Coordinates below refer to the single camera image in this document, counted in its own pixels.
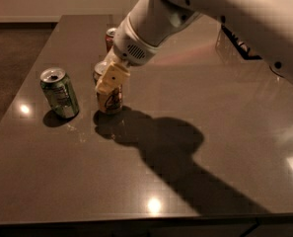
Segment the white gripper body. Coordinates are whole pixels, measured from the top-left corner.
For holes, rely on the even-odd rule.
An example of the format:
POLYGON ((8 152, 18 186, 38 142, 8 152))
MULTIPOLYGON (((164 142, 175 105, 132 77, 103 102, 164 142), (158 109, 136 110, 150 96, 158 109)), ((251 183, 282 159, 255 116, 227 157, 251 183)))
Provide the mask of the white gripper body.
POLYGON ((131 66, 146 64, 159 50, 155 18, 130 12, 120 23, 113 39, 113 51, 131 66))

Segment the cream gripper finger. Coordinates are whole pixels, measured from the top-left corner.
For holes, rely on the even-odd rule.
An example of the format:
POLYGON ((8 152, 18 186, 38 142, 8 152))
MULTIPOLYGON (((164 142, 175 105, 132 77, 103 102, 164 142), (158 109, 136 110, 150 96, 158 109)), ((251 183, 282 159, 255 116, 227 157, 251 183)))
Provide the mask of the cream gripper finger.
POLYGON ((103 72, 98 79, 96 91, 102 95, 110 94, 130 76, 126 62, 116 55, 106 58, 102 63, 103 72))

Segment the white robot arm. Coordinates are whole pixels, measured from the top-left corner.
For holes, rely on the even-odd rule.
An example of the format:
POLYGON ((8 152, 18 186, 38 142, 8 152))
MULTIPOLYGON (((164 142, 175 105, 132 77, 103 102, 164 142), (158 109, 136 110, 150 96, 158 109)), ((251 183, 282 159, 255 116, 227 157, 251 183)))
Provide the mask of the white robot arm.
POLYGON ((139 0, 115 32, 96 90, 108 94, 146 64, 169 36, 213 18, 293 85, 293 0, 139 0))

